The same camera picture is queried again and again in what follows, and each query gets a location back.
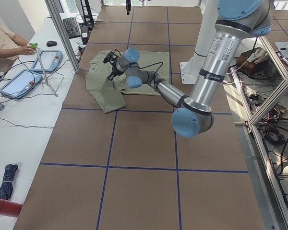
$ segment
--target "red cylinder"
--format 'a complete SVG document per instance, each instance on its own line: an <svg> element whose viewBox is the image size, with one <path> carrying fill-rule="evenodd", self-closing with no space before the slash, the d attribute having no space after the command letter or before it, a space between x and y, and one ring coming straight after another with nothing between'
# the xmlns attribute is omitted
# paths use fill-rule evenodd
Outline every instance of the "red cylinder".
<svg viewBox="0 0 288 230"><path fill-rule="evenodd" d="M0 199L0 215L18 217L23 205L12 201Z"/></svg>

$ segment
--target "floor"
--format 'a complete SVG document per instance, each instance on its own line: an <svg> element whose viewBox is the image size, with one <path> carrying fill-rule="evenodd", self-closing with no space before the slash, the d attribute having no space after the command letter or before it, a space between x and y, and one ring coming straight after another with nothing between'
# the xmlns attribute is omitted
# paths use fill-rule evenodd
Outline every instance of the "floor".
<svg viewBox="0 0 288 230"><path fill-rule="evenodd" d="M125 95L105 115L85 90L99 51L134 47L169 52L172 84L190 93L179 63L193 55L199 8L104 7L98 20L14 229L267 229L223 87L213 128L192 139L174 133L160 97ZM288 11L267 38L288 41Z"/></svg>

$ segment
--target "beige shirt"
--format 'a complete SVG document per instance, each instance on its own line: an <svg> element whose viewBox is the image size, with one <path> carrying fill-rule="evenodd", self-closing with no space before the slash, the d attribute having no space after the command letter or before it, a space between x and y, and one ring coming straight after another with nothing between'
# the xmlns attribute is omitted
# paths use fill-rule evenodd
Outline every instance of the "beige shirt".
<svg viewBox="0 0 288 230"><path fill-rule="evenodd" d="M15 33L12 31L9 31L0 25L0 49L13 49L19 47L12 41L14 34ZM0 58L0 72L6 72L13 65L17 58L18 55L13 57Z"/></svg>

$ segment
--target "person's hand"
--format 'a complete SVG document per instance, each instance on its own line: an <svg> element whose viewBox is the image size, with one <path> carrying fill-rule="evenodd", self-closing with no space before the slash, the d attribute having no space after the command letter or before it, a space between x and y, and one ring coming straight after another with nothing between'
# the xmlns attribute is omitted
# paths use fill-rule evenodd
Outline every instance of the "person's hand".
<svg viewBox="0 0 288 230"><path fill-rule="evenodd" d="M18 49L20 55L31 55L34 53L34 48L32 46L22 46Z"/></svg>

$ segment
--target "person's arm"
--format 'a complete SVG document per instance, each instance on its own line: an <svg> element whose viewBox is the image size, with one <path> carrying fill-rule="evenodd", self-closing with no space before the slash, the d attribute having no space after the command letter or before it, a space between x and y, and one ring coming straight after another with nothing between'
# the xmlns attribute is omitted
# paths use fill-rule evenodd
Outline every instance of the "person's arm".
<svg viewBox="0 0 288 230"><path fill-rule="evenodd" d="M12 40L13 40L13 42L15 42L19 46L26 46L29 43L29 41L27 39L21 37L18 34L14 34Z"/></svg>
<svg viewBox="0 0 288 230"><path fill-rule="evenodd" d="M14 49L0 49L0 58L8 58L16 55L31 55L34 49L32 46L22 46Z"/></svg>

